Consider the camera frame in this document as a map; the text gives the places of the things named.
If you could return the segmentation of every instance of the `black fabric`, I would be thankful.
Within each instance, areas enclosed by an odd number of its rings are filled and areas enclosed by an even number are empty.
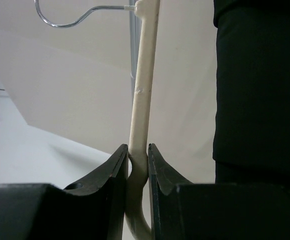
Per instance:
[[[290,2],[265,2],[214,0],[213,158],[290,177]]]

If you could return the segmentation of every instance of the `black cloth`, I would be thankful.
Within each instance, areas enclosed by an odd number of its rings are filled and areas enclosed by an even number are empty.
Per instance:
[[[290,178],[290,1],[214,0],[214,7],[213,158],[229,168]],[[226,175],[220,168],[217,174]],[[259,177],[253,176],[250,182]]]

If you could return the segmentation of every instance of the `gray pole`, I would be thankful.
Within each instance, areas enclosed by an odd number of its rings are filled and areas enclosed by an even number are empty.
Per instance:
[[[129,0],[130,6],[135,6],[138,0]],[[130,29],[130,60],[131,60],[131,97],[134,99],[135,81],[137,62],[139,58],[139,48],[141,39],[142,21],[135,16],[133,11],[129,12],[129,29]]]

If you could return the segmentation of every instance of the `hook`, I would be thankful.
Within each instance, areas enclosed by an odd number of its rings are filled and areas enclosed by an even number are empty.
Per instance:
[[[54,28],[70,28],[74,27],[78,24],[80,24],[82,21],[84,21],[91,13],[97,11],[97,10],[125,10],[125,11],[134,11],[135,6],[95,6],[89,9],[87,12],[85,12],[80,18],[78,18],[76,21],[73,21],[72,23],[69,24],[56,24],[51,21],[49,21],[43,14],[40,8],[40,1],[39,0],[34,0],[36,11],[39,15],[39,17],[48,25],[54,27]]]

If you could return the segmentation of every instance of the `curved metal wire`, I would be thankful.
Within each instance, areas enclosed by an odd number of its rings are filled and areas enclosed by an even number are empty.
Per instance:
[[[84,21],[91,13],[97,11],[97,10],[127,10],[127,11],[133,11],[134,6],[95,6],[89,9],[87,12],[85,12],[80,18],[78,18],[76,21],[73,21],[72,23],[68,24],[56,24],[51,21],[49,21],[43,14],[40,8],[40,1],[34,0],[36,11],[39,15],[39,17],[48,25],[54,27],[54,28],[70,28],[74,27],[77,24],[80,24],[82,21]]]

